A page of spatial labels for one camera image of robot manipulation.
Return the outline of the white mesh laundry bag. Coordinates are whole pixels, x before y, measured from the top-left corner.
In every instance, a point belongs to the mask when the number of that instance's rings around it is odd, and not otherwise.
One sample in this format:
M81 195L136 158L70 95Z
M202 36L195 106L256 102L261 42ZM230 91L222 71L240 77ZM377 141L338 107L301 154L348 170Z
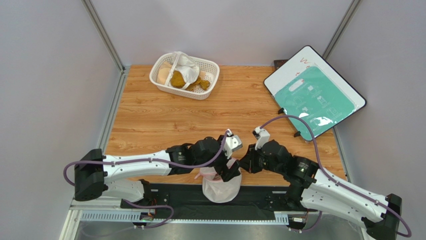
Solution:
M202 167L195 179L202 177L202 192L204 196L213 203L227 203L232 201L240 191L242 183L240 175L225 182L213 167Z

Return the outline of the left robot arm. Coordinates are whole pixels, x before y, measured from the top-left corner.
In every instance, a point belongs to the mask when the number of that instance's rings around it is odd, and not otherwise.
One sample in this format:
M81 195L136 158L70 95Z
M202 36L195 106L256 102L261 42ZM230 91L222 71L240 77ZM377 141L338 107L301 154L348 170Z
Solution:
M218 139L206 137L196 143L175 145L151 154L104 155L100 148L90 150L74 167L74 199L79 202L101 196L123 199L132 203L150 202L148 182L130 181L142 176L189 174L194 169L212 168L223 181L239 176L239 162L229 165L232 154L243 147L237 135L227 131Z

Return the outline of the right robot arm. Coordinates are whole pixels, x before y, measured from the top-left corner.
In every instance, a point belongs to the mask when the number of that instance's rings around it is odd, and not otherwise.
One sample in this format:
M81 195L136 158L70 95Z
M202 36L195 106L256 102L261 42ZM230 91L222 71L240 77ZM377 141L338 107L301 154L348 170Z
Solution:
M283 202L291 210L318 210L346 219L376 240L395 240L400 220L402 199L363 190L305 157L292 155L277 141L261 148L248 147L240 166L251 174L262 170L283 176L289 182Z

